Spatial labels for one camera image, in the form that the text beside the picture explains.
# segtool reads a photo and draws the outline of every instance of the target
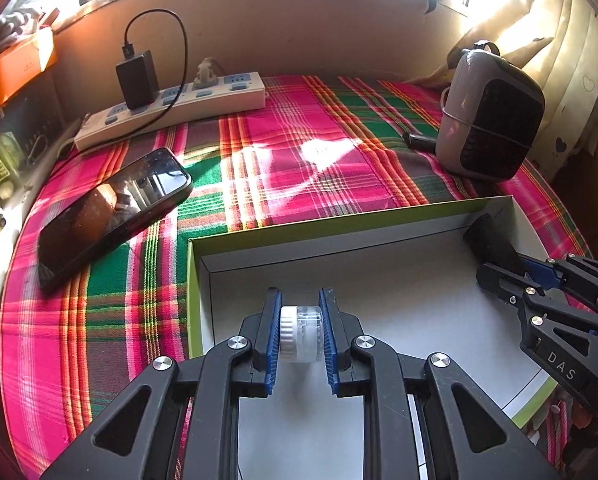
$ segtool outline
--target charger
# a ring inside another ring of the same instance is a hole
[[[149,50],[135,54],[132,43],[127,41],[122,50],[125,59],[117,64],[116,76],[127,107],[135,110],[154,103],[159,95],[159,82],[153,54]]]

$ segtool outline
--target black cable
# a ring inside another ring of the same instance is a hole
[[[179,91],[177,92],[177,95],[175,95],[174,100],[172,101],[172,103],[170,103],[170,105],[168,105],[168,107],[163,110],[159,115],[157,115],[154,119],[151,119],[150,121],[148,121],[145,124],[142,124],[141,126],[139,126],[138,128],[135,128],[134,130],[132,130],[131,132],[128,132],[127,134],[124,134],[120,137],[117,137],[116,139],[111,139],[111,140],[102,140],[101,142],[97,142],[96,144],[93,144],[92,146],[87,147],[85,150],[83,150],[82,152],[77,152],[75,155],[73,156],[69,156],[64,162],[63,164],[61,164],[60,166],[58,166],[48,177],[48,182],[50,182],[53,178],[55,178],[59,172],[68,164],[70,163],[72,160],[74,160],[75,158],[77,158],[79,155],[86,155],[86,153],[90,153],[93,152],[101,147],[103,147],[104,145],[107,146],[109,144],[114,144],[116,142],[122,142],[125,139],[128,139],[130,137],[134,137],[136,134],[138,134],[139,132],[141,132],[142,130],[146,129],[148,126],[151,126],[152,124],[156,123],[157,121],[161,120],[163,118],[163,116],[165,116],[165,114],[167,114],[170,109],[177,103],[177,101],[179,100],[179,97],[181,96],[181,93],[183,92],[183,88],[186,85],[186,78],[188,77],[188,34],[186,33],[186,27],[184,26],[183,22],[181,21],[181,18],[178,17],[178,15],[176,15],[175,12],[172,12],[171,10],[168,9],[148,9],[148,10],[144,10],[143,12],[140,12],[139,14],[137,14],[133,19],[130,20],[130,22],[128,22],[127,26],[125,27],[125,31],[124,31],[124,51],[126,50],[126,48],[129,46],[130,48],[132,48],[132,44],[128,42],[128,30],[130,29],[130,26],[134,23],[134,21],[137,18],[141,18],[142,16],[144,16],[145,14],[149,14],[151,12],[164,12],[166,14],[169,14],[170,16],[173,16],[178,22],[179,22],[179,27],[181,27],[181,32],[183,34],[183,49],[184,49],[184,62],[183,62],[183,76],[181,78],[181,84],[179,85]]]

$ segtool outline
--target smartphone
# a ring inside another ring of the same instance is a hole
[[[37,246],[44,293],[86,264],[163,218],[192,191],[192,179],[167,148],[129,164],[45,226]]]

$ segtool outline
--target white power strip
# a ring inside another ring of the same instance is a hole
[[[178,91],[178,86],[162,90],[154,103],[136,110],[128,110],[122,103],[90,116],[75,137],[75,146],[82,152],[94,144],[130,133],[165,110]],[[257,72],[223,76],[208,88],[194,88],[188,83],[176,104],[148,131],[265,106],[266,88]]]

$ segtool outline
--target striped cloth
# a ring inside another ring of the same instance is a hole
[[[512,194],[550,256],[588,253],[564,206],[530,165],[492,185],[451,176],[432,156],[406,147],[407,128],[436,135],[437,94],[351,78],[289,76],[268,78],[265,85],[262,110],[119,143],[77,159],[42,190],[15,248],[0,314],[2,398],[28,478],[37,478],[152,359],[186,358],[190,237]],[[101,180],[160,146],[191,173],[190,198],[42,298],[36,276],[41,228]],[[568,423],[553,417],[545,431],[556,466]]]

